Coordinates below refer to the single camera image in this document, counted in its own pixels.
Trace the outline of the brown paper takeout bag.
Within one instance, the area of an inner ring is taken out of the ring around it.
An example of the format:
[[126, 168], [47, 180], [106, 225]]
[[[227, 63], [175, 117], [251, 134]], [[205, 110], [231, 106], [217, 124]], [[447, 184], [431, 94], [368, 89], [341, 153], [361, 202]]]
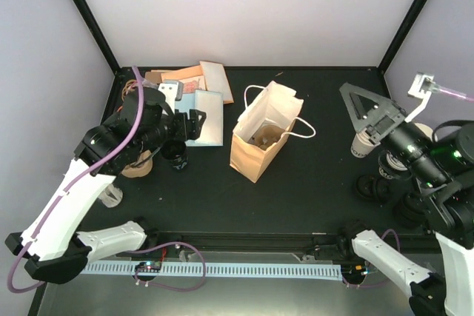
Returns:
[[313, 125], [299, 117], [303, 103], [294, 89], [275, 81], [247, 86], [245, 110], [233, 129], [230, 166], [255, 183], [290, 136], [314, 137]]

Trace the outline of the brown pulp cup carrier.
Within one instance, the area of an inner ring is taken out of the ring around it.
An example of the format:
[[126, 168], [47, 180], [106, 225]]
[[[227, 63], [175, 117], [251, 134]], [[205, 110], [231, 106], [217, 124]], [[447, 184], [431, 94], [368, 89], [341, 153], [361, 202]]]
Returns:
[[261, 127], [254, 137], [254, 144], [262, 149], [267, 150], [273, 144], [279, 141], [284, 129], [276, 126], [276, 125], [266, 125]]

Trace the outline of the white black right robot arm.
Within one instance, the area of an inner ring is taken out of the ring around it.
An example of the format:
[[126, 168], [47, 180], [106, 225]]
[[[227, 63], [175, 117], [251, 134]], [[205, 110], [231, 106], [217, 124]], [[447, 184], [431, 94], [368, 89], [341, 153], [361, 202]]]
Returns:
[[457, 130], [437, 141], [395, 101], [349, 83], [339, 91], [354, 130], [367, 132], [371, 143], [381, 144], [429, 190], [421, 200], [444, 274], [413, 263], [361, 221], [340, 230], [338, 253], [374, 265], [406, 295], [415, 315], [472, 315], [473, 122], [441, 124]]

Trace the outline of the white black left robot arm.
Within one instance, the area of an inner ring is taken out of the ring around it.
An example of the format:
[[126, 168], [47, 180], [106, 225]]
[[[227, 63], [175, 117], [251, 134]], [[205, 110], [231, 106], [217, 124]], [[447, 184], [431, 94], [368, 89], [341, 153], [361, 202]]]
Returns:
[[119, 112], [87, 131], [48, 205], [26, 230], [10, 233], [6, 246], [17, 260], [26, 260], [32, 279], [54, 284], [71, 281], [87, 264], [111, 255], [153, 255], [158, 236], [140, 218], [99, 231], [78, 227], [100, 194], [141, 154], [196, 140], [205, 121], [201, 110], [172, 110], [159, 90], [145, 87], [127, 95]]

